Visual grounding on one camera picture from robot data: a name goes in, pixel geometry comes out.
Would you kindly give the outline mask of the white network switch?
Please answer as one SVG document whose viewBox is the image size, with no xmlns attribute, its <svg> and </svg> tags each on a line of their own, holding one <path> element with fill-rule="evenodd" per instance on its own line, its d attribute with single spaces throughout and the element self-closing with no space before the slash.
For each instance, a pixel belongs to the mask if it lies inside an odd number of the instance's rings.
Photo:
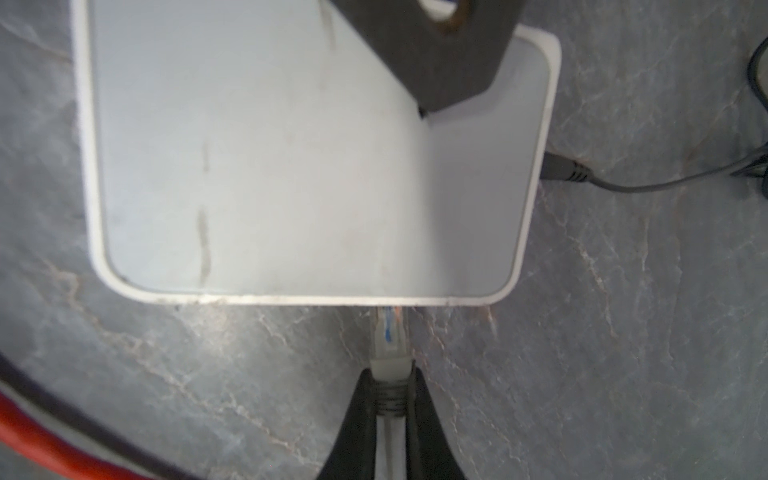
<svg viewBox="0 0 768 480">
<path fill-rule="evenodd" d="M 562 50 L 521 25 L 421 116 L 327 1 L 70 5 L 91 265 L 162 304 L 487 305 L 522 269 Z"/>
</svg>

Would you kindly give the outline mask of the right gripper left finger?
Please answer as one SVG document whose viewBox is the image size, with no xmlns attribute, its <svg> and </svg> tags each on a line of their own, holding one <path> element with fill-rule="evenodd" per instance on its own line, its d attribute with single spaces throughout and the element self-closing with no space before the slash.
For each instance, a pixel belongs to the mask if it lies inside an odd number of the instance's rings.
<svg viewBox="0 0 768 480">
<path fill-rule="evenodd" d="M 370 369 L 356 383 L 336 441 L 317 480 L 373 480 L 377 448 L 376 387 Z"/>
</svg>

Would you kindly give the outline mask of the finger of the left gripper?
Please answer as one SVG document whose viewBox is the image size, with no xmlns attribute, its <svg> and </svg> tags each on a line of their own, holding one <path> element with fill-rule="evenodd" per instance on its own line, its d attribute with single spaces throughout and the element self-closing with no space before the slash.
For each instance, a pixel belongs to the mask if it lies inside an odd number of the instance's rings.
<svg viewBox="0 0 768 480">
<path fill-rule="evenodd" d="M 485 92 L 499 70 L 524 1 L 460 1 L 434 21 L 416 1 L 346 0 L 333 5 L 425 112 Z"/>
</svg>

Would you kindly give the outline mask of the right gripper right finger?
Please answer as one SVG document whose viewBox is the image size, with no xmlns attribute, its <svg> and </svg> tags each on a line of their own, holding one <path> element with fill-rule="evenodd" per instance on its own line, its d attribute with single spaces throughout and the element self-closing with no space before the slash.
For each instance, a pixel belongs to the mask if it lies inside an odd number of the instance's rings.
<svg viewBox="0 0 768 480">
<path fill-rule="evenodd" d="M 455 459 L 423 372 L 414 367 L 406 397 L 406 478 L 465 480 Z"/>
</svg>

